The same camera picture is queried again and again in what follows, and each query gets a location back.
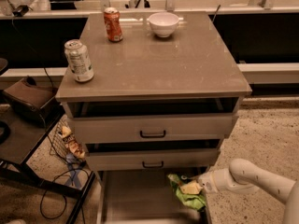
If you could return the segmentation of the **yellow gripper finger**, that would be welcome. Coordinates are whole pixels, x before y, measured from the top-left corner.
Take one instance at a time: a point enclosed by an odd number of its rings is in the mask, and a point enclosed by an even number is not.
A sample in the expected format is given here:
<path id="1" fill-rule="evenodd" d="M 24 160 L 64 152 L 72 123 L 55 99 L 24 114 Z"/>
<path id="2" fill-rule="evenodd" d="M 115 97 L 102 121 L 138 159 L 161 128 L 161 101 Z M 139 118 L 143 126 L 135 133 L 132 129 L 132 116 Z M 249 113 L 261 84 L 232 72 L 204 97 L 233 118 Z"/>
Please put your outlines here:
<path id="1" fill-rule="evenodd" d="M 203 189 L 196 180 L 184 184 L 179 188 L 184 194 L 192 194 L 192 195 L 199 194 Z"/>

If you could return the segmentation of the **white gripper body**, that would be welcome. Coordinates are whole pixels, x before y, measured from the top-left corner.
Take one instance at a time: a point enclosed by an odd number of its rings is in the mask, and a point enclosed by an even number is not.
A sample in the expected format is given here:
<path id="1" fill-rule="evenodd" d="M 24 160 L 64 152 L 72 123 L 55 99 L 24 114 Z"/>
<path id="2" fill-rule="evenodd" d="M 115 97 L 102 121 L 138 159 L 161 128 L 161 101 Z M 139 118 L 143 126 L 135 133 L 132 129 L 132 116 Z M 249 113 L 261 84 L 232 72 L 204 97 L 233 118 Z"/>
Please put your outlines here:
<path id="1" fill-rule="evenodd" d="M 222 170 L 216 170 L 199 175 L 198 184 L 206 193 L 216 193 L 221 190 Z"/>

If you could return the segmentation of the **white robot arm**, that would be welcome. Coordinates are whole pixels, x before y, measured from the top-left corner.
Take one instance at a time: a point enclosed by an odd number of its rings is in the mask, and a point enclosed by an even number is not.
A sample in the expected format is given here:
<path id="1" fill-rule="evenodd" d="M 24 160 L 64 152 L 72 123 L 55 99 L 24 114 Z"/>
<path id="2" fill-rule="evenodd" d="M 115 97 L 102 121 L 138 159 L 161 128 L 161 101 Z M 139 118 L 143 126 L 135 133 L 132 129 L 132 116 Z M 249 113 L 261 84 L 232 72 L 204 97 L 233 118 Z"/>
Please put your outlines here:
<path id="1" fill-rule="evenodd" d="M 262 189 L 285 205 L 282 224 L 299 224 L 299 181 L 268 172 L 244 159 L 234 159 L 227 168 L 194 176 L 179 189 L 184 194 L 199 194 L 202 190 L 245 194 Z"/>

